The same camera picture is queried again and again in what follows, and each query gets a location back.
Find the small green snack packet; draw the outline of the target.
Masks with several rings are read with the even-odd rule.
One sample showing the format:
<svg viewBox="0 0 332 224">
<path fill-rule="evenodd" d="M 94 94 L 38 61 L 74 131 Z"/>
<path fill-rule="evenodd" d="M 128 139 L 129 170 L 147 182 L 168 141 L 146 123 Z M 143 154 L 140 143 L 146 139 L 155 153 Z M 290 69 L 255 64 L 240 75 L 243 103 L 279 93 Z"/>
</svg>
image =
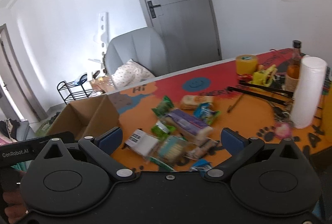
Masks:
<svg viewBox="0 0 332 224">
<path fill-rule="evenodd" d="M 162 121 L 157 121 L 151 128 L 151 132 L 159 139 L 165 140 L 170 134 L 174 133 L 174 126 L 165 125 Z"/>
</svg>

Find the yellow tape roll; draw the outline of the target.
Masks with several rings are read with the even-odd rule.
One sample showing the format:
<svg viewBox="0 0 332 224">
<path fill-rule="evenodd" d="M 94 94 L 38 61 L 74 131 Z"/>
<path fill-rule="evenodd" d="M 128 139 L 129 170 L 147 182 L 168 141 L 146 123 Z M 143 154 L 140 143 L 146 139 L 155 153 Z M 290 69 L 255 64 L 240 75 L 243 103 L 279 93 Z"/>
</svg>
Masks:
<svg viewBox="0 0 332 224">
<path fill-rule="evenodd" d="M 238 75 L 252 75 L 257 71 L 258 57 L 256 55 L 239 55 L 236 57 L 236 73 Z"/>
</svg>

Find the yellow green plastic toy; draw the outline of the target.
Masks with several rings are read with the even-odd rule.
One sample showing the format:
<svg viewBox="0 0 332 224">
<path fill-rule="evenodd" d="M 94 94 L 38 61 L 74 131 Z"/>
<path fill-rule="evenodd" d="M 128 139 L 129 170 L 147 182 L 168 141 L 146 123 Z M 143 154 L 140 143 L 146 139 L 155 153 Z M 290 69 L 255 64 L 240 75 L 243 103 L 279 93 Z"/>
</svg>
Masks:
<svg viewBox="0 0 332 224">
<path fill-rule="evenodd" d="M 276 65 L 271 65 L 267 69 L 264 69 L 263 65 L 259 65 L 258 71 L 253 73 L 253 80 L 251 81 L 251 84 L 270 87 L 273 82 L 273 77 L 276 73 Z"/>
</svg>

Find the white perforated board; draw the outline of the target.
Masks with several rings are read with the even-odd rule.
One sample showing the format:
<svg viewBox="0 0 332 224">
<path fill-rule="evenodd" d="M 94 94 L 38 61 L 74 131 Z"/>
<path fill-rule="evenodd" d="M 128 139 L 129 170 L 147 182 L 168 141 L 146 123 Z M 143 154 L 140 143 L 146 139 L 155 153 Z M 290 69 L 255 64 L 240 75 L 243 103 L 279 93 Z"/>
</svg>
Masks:
<svg viewBox="0 0 332 224">
<path fill-rule="evenodd" d="M 109 20 L 107 12 L 99 13 L 97 32 L 95 34 L 95 44 L 98 54 L 97 61 L 100 64 L 101 72 L 104 72 L 104 56 L 109 44 Z"/>
</svg>

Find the white labelled snack package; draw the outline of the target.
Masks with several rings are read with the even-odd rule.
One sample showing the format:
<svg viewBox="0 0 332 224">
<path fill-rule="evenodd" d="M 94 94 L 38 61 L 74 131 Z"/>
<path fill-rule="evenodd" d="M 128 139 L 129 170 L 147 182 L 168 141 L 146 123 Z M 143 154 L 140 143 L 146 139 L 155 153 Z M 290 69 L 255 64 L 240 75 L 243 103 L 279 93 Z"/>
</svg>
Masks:
<svg viewBox="0 0 332 224">
<path fill-rule="evenodd" d="M 136 129 L 125 141 L 124 146 L 140 156 L 147 157 L 157 146 L 159 139 L 140 129 Z"/>
</svg>

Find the colourful cartoon table mat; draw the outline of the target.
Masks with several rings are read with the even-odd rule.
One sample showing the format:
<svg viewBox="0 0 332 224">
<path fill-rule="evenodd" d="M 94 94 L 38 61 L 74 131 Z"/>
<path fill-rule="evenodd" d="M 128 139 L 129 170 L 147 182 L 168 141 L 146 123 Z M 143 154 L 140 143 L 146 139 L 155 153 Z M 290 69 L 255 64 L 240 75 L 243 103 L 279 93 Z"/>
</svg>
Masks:
<svg viewBox="0 0 332 224">
<path fill-rule="evenodd" d="M 292 50 L 287 48 L 271 51 L 257 57 L 259 64 L 265 68 L 276 65 L 278 71 L 283 73 L 290 63 Z M 254 136 L 265 142 L 279 143 L 280 140 L 274 137 L 272 107 L 265 100 L 246 95 L 230 113 L 227 112 L 241 96 L 237 92 L 227 91 L 228 86 L 240 87 L 237 86 L 235 62 L 234 59 L 228 59 L 186 69 L 109 95 L 120 114 L 119 122 L 123 130 L 123 143 L 111 157 L 136 170 L 158 170 L 159 167 L 154 163 L 125 148 L 124 142 L 136 129 L 151 134 L 151 128 L 157 121 L 152 108 L 155 108 L 164 96 L 168 96 L 176 108 L 180 108 L 181 99 L 185 95 L 214 96 L 213 109 L 221 113 L 212 124 L 213 131 L 209 137 L 213 140 L 219 141 L 221 130 L 228 127 L 246 138 Z M 293 139 L 302 152 L 315 154 L 331 147 L 331 137 L 326 138 L 320 121 L 323 102 L 330 100 L 330 96 L 331 94 L 322 97 L 319 104 L 321 109 L 317 111 L 317 118 L 314 118 L 310 126 L 292 131 Z"/>
</svg>

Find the green striped stick packet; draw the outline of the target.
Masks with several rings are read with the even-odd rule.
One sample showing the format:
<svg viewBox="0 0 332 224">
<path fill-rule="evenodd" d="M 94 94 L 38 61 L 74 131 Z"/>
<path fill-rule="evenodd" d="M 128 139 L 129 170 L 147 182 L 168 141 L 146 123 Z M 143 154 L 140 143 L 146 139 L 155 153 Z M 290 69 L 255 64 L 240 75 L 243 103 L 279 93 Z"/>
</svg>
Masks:
<svg viewBox="0 0 332 224">
<path fill-rule="evenodd" d="M 148 157 L 148 161 L 157 165 L 159 167 L 159 171 L 176 172 L 176 170 L 173 167 L 155 157 Z"/>
</svg>

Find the brown paper bag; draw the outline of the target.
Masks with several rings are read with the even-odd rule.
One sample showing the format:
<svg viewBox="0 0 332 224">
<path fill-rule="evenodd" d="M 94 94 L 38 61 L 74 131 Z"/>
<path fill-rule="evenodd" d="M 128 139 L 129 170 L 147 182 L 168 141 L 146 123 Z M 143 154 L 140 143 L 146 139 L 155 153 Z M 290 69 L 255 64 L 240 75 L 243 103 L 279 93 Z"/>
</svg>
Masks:
<svg viewBox="0 0 332 224">
<path fill-rule="evenodd" d="M 89 83 L 95 92 L 110 93 L 116 90 L 111 78 L 108 76 L 92 79 Z"/>
</svg>

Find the blue wrapper snack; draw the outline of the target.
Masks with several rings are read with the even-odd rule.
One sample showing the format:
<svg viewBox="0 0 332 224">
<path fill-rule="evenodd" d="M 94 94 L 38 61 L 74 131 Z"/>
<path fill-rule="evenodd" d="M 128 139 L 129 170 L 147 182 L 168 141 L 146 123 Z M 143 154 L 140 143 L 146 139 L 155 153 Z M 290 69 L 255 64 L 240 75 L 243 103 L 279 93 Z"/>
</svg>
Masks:
<svg viewBox="0 0 332 224">
<path fill-rule="evenodd" d="M 189 171 L 190 172 L 198 171 L 200 173 L 206 173 L 210 169 L 212 169 L 211 163 L 206 161 L 205 159 L 200 159 L 190 167 Z"/>
</svg>

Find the blue snack packet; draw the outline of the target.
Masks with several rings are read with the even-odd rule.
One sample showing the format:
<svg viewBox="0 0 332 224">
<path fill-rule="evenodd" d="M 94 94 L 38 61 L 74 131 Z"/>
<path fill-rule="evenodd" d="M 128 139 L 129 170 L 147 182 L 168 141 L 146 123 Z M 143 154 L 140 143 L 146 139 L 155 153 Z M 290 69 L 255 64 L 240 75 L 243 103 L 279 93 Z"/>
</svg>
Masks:
<svg viewBox="0 0 332 224">
<path fill-rule="evenodd" d="M 210 103 L 201 103 L 193 112 L 194 117 L 211 126 L 215 119 L 220 115 L 220 111 L 214 111 Z"/>
</svg>

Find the purple bread package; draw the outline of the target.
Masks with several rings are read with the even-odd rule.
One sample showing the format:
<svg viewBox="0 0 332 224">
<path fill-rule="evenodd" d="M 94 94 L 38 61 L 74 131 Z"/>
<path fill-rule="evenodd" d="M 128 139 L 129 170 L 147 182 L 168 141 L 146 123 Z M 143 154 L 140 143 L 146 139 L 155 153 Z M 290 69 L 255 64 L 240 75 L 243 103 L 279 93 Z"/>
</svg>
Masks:
<svg viewBox="0 0 332 224">
<path fill-rule="evenodd" d="M 163 120 L 196 145 L 200 145 L 213 131 L 213 128 L 203 121 L 178 108 L 168 112 Z"/>
</svg>

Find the white dotted pillow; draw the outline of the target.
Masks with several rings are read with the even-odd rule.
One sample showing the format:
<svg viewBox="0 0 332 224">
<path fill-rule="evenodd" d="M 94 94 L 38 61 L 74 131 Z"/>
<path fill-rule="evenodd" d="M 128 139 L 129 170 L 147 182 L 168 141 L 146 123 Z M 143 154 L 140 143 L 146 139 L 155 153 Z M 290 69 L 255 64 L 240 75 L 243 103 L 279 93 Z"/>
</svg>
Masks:
<svg viewBox="0 0 332 224">
<path fill-rule="evenodd" d="M 123 88 L 153 78 L 155 76 L 147 68 L 132 59 L 118 67 L 115 73 L 111 75 L 116 88 Z"/>
</svg>

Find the pink fluffy keychain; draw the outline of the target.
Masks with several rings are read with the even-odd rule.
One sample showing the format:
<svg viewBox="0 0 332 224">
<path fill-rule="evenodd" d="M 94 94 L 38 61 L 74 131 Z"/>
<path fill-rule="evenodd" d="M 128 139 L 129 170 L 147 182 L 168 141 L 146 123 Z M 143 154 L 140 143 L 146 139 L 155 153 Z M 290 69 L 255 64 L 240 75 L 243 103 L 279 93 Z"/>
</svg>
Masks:
<svg viewBox="0 0 332 224">
<path fill-rule="evenodd" d="M 274 133 L 278 139 L 292 138 L 292 126 L 287 122 L 277 122 Z"/>
</svg>

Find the orange biscuit packet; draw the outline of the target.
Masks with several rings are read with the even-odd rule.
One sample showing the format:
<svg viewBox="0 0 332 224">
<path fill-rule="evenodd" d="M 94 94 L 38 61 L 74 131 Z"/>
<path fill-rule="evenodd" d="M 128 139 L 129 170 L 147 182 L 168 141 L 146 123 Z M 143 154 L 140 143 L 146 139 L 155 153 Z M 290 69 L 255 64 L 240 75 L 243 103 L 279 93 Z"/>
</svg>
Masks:
<svg viewBox="0 0 332 224">
<path fill-rule="evenodd" d="M 185 110 L 195 110 L 200 104 L 208 103 L 211 106 L 213 102 L 214 96 L 185 95 L 181 99 L 180 108 Z"/>
</svg>

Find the teal cracker package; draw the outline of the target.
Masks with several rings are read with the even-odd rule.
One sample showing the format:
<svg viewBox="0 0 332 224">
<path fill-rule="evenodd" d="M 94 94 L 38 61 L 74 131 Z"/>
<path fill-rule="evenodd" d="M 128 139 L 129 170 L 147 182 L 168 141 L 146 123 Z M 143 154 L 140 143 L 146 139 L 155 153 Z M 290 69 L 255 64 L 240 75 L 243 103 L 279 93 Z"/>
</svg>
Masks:
<svg viewBox="0 0 332 224">
<path fill-rule="evenodd" d="M 187 152 L 196 145 L 183 137 L 170 135 L 163 140 L 150 155 L 150 161 L 164 163 L 168 166 L 176 164 Z"/>
</svg>

